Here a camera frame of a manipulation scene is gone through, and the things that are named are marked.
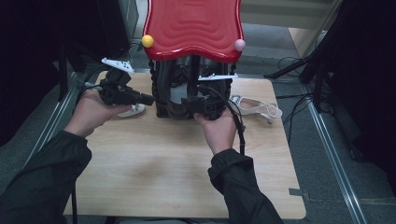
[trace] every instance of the red plastic seat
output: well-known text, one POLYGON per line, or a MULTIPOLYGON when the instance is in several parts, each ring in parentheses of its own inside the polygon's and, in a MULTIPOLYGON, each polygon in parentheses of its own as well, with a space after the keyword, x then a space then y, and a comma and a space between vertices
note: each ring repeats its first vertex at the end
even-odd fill
POLYGON ((148 0, 143 35, 154 44, 145 48, 154 61, 199 55, 220 63, 241 56, 234 42, 243 39, 240 0, 148 0))

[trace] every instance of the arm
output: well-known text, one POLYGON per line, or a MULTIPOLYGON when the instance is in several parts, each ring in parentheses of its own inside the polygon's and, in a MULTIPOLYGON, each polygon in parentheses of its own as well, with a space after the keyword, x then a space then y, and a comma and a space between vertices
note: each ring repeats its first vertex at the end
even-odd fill
POLYGON ((236 127, 231 112, 226 109, 216 120, 200 114, 194 117, 203 127, 213 152, 212 167, 208 170, 210 181, 224 195, 230 223, 283 223, 257 185, 253 159, 232 149, 236 127))
POLYGON ((40 149, 0 196, 0 223, 64 223, 77 178, 91 160, 86 136, 126 105, 105 105, 97 91, 81 96, 73 118, 40 149))

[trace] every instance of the black sleeve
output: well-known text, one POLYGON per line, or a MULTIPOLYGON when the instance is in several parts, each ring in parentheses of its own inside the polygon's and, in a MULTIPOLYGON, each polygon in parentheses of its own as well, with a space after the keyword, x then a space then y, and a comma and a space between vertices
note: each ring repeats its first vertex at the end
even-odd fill
POLYGON ((0 223, 64 223, 64 208, 92 157, 87 140, 60 131, 0 196, 0 223))
POLYGON ((271 201, 260 192, 253 159, 230 148, 213 157, 208 172, 213 187, 224 195, 230 223, 283 223, 271 201))

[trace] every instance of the white sandal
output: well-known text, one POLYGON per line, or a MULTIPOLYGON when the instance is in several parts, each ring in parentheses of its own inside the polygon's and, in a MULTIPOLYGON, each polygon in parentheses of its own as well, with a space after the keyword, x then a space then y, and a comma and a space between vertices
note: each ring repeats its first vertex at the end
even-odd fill
POLYGON ((145 105, 141 105, 141 104, 132 105, 132 108, 130 110, 128 110, 127 112, 118 114, 117 117, 128 118, 133 115, 142 113, 145 109, 146 109, 145 105))
POLYGON ((282 117, 282 110, 277 107, 277 104, 251 100, 240 95, 232 95, 230 100, 234 102, 231 104, 233 111, 241 113, 241 115, 260 114, 267 118, 269 123, 272 123, 273 119, 282 117))

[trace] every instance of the hand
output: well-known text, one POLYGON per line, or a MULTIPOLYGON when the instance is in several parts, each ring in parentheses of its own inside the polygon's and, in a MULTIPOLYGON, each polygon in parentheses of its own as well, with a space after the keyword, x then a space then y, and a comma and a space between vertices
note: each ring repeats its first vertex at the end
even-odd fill
POLYGON ((209 120, 202 114, 197 113, 194 114, 194 118, 203 127, 206 142, 212 149, 213 155, 233 147, 236 126, 233 115, 228 108, 215 120, 209 120))
POLYGON ((87 137, 113 116, 131 109, 131 105, 105 105, 98 91, 85 91, 76 106, 65 131, 87 137))

